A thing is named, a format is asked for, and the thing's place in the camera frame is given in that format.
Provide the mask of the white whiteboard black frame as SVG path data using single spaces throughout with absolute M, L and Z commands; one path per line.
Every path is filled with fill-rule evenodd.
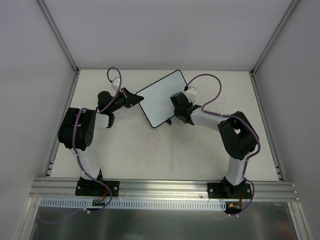
M 187 85 L 181 70 L 175 70 L 156 82 L 136 92 L 143 97 L 139 102 L 148 123 L 157 128 L 174 117 L 174 105 L 170 97 L 182 92 Z

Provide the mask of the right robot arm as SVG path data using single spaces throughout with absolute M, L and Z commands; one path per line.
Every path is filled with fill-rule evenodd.
M 236 199 L 246 192 L 245 172 L 248 160 L 260 147 L 259 138 L 246 116 L 241 111 L 231 115 L 208 112 L 194 104 L 186 92 L 178 92 L 170 97 L 174 115 L 185 124 L 202 126 L 220 134 L 225 151 L 229 155 L 228 169 L 213 188 L 209 197 Z

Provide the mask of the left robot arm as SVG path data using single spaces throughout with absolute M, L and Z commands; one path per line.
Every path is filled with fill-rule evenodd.
M 58 141 L 74 155 L 80 168 L 80 180 L 88 181 L 87 189 L 93 195 L 101 194 L 105 188 L 102 171 L 89 151 L 95 129 L 110 129 L 115 121 L 115 111 L 134 107 L 142 100 L 143 96 L 133 94 L 124 87 L 115 96 L 108 91 L 100 92 L 96 110 L 68 108 L 58 131 Z

